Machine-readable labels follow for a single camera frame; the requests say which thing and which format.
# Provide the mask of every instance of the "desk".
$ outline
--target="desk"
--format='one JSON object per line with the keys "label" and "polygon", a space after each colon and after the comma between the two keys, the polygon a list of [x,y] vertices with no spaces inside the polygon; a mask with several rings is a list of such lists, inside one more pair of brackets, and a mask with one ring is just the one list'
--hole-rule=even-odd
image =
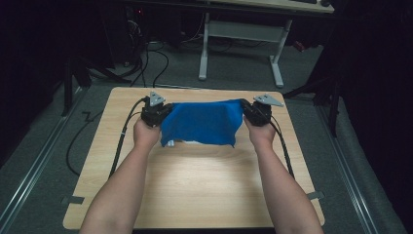
{"label": "desk", "polygon": [[[134,103],[148,96],[150,89],[115,88],[107,101],[91,149],[73,196],[85,198],[70,204],[63,225],[79,229],[97,191],[109,176],[119,134]],[[156,89],[167,102],[218,101],[252,98],[263,93],[247,91]],[[280,93],[268,93],[283,102]],[[291,165],[306,193],[314,192],[303,154],[285,107],[273,106],[273,115],[282,128]],[[120,162],[132,148],[131,119]],[[135,228],[244,228],[273,226],[264,201],[257,158],[248,129],[241,125],[235,148],[176,142],[174,147],[157,144],[150,156],[145,192]],[[283,159],[277,138],[274,148]],[[318,200],[312,203],[324,224]]]}
{"label": "desk", "polygon": [[[329,7],[323,7],[318,1],[317,4],[302,3],[289,0],[208,0],[207,3],[218,2],[224,4],[238,4],[247,5],[253,7],[263,8],[278,8],[292,11],[307,11],[314,13],[333,13],[334,9]],[[282,48],[284,46],[286,37],[288,36],[289,29],[291,27],[292,20],[288,19],[284,26],[266,26],[249,23],[228,22],[221,20],[209,20],[209,14],[206,14],[205,30],[204,30],[204,46],[201,55],[200,63],[200,80],[207,78],[207,51],[208,51],[208,37],[228,37],[244,40],[256,40],[264,42],[277,43],[277,48],[274,50],[272,56],[270,56],[270,64],[273,70],[274,79],[278,88],[283,87],[282,75],[280,73],[279,59],[282,54]]]}

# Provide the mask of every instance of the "desk top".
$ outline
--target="desk top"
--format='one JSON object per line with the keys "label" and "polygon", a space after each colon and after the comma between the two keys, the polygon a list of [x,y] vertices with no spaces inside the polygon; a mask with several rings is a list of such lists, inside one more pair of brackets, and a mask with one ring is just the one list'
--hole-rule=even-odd
{"label": "desk top", "polygon": [[[113,89],[73,196],[84,197],[83,204],[70,204],[63,225],[79,229],[97,191],[109,176],[120,132],[134,103],[153,89]],[[252,101],[262,92],[156,89],[166,103],[219,101],[245,98]],[[271,96],[283,102],[280,93]],[[306,193],[314,192],[306,163],[285,107],[272,107],[291,158],[298,183]],[[130,121],[120,162],[132,148]],[[174,147],[157,144],[149,155],[145,192],[135,228],[235,228],[272,227],[265,204],[257,158],[243,123],[236,133],[236,144],[205,145],[176,142]],[[283,159],[276,137],[274,148]],[[321,224],[324,216],[318,200],[312,201]]]}
{"label": "desk top", "polygon": [[208,0],[209,2],[219,2],[236,5],[249,5],[254,7],[278,8],[294,11],[305,11],[313,13],[333,13],[334,8],[330,5],[323,7],[318,0],[317,4],[303,3],[291,0]]}

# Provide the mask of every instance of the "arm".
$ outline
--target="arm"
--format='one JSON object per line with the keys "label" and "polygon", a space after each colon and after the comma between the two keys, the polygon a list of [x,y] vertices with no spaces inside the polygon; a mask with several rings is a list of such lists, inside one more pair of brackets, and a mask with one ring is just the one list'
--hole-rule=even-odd
{"label": "arm", "polygon": [[322,233],[317,213],[303,189],[273,150],[274,128],[252,126],[249,138],[258,156],[264,197],[277,233]]}
{"label": "arm", "polygon": [[82,223],[80,233],[131,233],[140,208],[148,155],[160,128],[142,120],[133,127],[134,147],[118,170],[100,188]]}

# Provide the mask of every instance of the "blue cloth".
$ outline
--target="blue cloth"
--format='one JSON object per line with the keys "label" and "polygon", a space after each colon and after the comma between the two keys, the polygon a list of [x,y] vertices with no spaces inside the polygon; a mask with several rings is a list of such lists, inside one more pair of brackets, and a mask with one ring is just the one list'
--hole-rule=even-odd
{"label": "blue cloth", "polygon": [[161,125],[162,146],[172,139],[181,139],[234,147],[235,133],[243,122],[239,99],[181,102],[172,106],[172,112]]}

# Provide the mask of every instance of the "person's left arm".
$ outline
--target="person's left arm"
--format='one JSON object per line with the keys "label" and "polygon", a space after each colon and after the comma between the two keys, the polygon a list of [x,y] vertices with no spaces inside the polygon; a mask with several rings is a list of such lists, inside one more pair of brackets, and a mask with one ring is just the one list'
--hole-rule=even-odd
{"label": "person's left arm", "polygon": [[148,155],[159,135],[160,128],[136,122],[133,149],[94,197],[80,233],[132,232],[143,197]]}

